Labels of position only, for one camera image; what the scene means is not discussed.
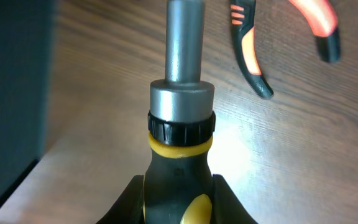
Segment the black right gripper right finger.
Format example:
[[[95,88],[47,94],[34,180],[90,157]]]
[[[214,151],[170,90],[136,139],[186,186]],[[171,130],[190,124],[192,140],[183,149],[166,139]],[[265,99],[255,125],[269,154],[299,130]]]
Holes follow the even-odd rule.
[[[224,177],[213,175],[213,212],[214,224],[257,224],[239,199],[231,190]]]

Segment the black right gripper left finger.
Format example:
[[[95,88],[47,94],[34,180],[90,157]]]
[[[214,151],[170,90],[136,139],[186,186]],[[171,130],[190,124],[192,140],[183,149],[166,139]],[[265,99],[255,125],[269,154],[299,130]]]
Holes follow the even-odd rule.
[[[96,224],[144,224],[143,175],[135,175]]]

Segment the yellow black ratchet screwdriver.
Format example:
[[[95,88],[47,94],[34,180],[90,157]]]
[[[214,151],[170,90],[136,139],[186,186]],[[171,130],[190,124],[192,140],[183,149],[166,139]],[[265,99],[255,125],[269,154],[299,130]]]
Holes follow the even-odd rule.
[[[165,76],[150,85],[152,161],[144,176],[146,223],[209,223],[213,178],[206,157],[216,116],[201,80],[205,3],[167,3]]]

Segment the orange black needle-nose pliers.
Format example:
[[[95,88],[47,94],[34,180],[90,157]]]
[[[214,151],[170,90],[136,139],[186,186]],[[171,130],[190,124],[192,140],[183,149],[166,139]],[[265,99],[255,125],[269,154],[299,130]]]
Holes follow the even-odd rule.
[[[261,98],[273,97],[273,90],[262,74],[254,45],[256,0],[231,0],[232,44],[237,64],[250,87]],[[339,21],[328,0],[290,0],[303,14],[316,40],[319,57],[327,63],[341,58]]]

